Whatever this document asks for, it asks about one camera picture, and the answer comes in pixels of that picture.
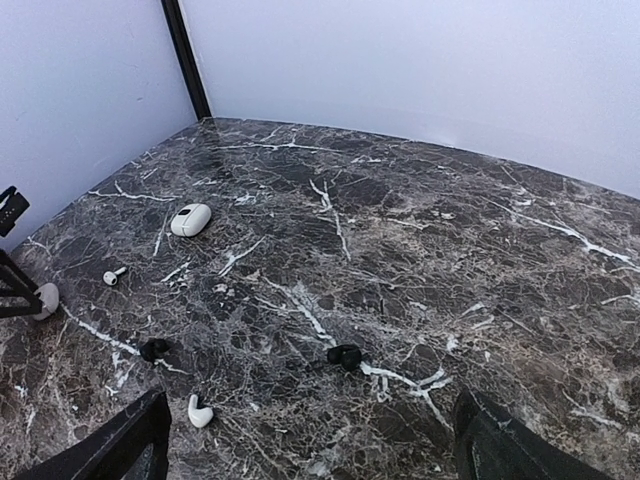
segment white wall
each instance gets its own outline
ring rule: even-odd
[[[196,119],[159,0],[1,5],[0,191],[32,205],[10,249]]]
[[[640,197],[637,0],[182,0],[217,116],[509,158]]]

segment marble table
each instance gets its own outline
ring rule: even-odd
[[[172,236],[192,202],[209,226]],[[0,476],[161,386],[172,479],[454,479],[468,386],[638,478],[639,219],[637,200],[451,148],[194,125],[14,252],[63,305],[0,323]],[[153,367],[135,347],[157,336],[173,348]],[[362,371],[326,363],[333,342],[359,345]],[[194,392],[219,414],[202,430]]]

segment wall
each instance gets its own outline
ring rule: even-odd
[[[0,190],[31,202],[11,249],[195,122],[158,0],[2,2]]]
[[[183,0],[216,115],[353,128],[640,197],[640,2]]]

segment small white object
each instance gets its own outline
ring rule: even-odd
[[[171,231],[179,237],[193,237],[211,219],[211,209],[202,203],[187,205],[171,220]]]
[[[42,302],[42,311],[33,316],[34,320],[44,320],[60,305],[60,292],[53,283],[45,283],[33,293]]]
[[[196,428],[206,427],[213,419],[213,410],[209,407],[198,408],[198,396],[191,395],[189,398],[189,420]]]
[[[102,280],[104,280],[104,283],[106,283],[107,285],[114,286],[116,283],[118,283],[118,277],[126,271],[127,267],[122,267],[115,272],[104,272]]]

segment white earbud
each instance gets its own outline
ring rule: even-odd
[[[116,283],[118,283],[118,276],[122,275],[126,271],[127,271],[127,267],[122,267],[116,270],[115,272],[104,272],[104,275],[102,276],[102,280],[104,280],[104,283],[106,283],[107,285],[113,286]]]
[[[213,409],[198,408],[198,396],[191,395],[189,398],[189,420],[196,428],[206,427],[213,419]]]

